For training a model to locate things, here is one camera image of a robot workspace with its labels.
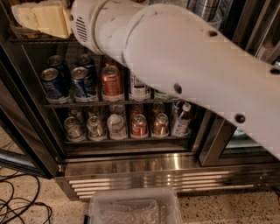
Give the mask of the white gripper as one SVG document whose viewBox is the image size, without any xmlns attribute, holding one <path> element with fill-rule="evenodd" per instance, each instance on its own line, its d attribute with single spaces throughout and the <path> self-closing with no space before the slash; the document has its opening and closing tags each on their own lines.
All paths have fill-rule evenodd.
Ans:
<svg viewBox="0 0 280 224">
<path fill-rule="evenodd" d="M 21 3 L 13 5 L 11 11 L 16 21 L 24 28 L 62 39 L 68 39 L 73 33 L 81 45 L 95 54 L 102 54 L 95 40 L 95 24 L 107 1 L 74 0 L 71 24 L 66 1 Z"/>
</svg>

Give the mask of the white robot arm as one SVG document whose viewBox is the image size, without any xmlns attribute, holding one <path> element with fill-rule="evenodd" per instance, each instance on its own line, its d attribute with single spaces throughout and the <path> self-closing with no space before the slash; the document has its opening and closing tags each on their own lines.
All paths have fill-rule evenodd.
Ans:
<svg viewBox="0 0 280 224">
<path fill-rule="evenodd" d="M 145 84 L 193 102 L 243 130 L 280 158 L 280 75 L 189 10 L 130 0 L 74 0 L 12 6 L 25 28 L 63 31 L 130 69 Z"/>
</svg>

